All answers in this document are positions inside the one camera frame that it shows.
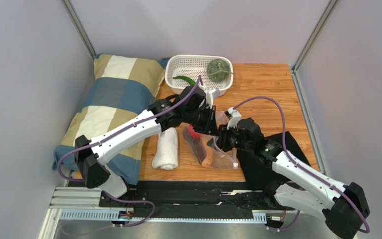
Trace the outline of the clear zip top bag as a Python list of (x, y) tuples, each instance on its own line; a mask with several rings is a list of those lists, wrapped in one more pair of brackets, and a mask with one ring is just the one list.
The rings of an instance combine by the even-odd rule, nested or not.
[(187, 150), (193, 159), (202, 167), (225, 170), (238, 169), (237, 150), (221, 150), (216, 144), (219, 137), (195, 132), (191, 125), (183, 129), (183, 138)]

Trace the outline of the green fake chili pepper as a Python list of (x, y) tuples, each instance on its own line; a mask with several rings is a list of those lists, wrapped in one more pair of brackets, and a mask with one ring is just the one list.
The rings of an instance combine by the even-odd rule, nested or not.
[(173, 77), (173, 79), (176, 79), (176, 80), (184, 80), (184, 81), (186, 81), (188, 84), (190, 84), (191, 86), (193, 86), (193, 85), (196, 84), (196, 81), (194, 81), (194, 80), (191, 79), (190, 77), (183, 76), (183, 75), (175, 76), (175, 77)]

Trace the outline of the green fake leafy vegetable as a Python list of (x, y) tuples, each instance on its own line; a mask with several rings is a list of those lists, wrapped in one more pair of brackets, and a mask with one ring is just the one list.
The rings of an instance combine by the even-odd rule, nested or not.
[(206, 73), (209, 79), (214, 82), (225, 81), (228, 77), (233, 75), (229, 64), (222, 59), (214, 59), (210, 61), (207, 65)]

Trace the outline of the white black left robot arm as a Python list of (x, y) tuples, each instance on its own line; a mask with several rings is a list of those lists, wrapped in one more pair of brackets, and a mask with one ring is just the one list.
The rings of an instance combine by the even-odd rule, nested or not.
[(89, 189), (100, 188), (119, 198), (127, 192), (125, 181), (109, 172), (106, 165), (120, 152), (153, 135), (182, 123), (192, 125), (195, 132), (218, 136), (216, 107), (205, 101), (172, 103), (161, 99), (152, 103), (135, 120), (104, 135), (75, 140), (74, 161)]

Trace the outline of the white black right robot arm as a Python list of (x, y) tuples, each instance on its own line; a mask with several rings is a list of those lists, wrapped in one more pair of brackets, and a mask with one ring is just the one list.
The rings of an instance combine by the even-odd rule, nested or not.
[(298, 191), (285, 182), (268, 184), (264, 191), (271, 192), (280, 205), (323, 219), (330, 231), (342, 239), (352, 239), (357, 232), (370, 232), (370, 209), (359, 184), (345, 184), (316, 171), (287, 150), (284, 140), (278, 143), (264, 137), (251, 118), (240, 121), (236, 127), (221, 125), (213, 135), (213, 145), (219, 149), (249, 153), (267, 169), (303, 188)]

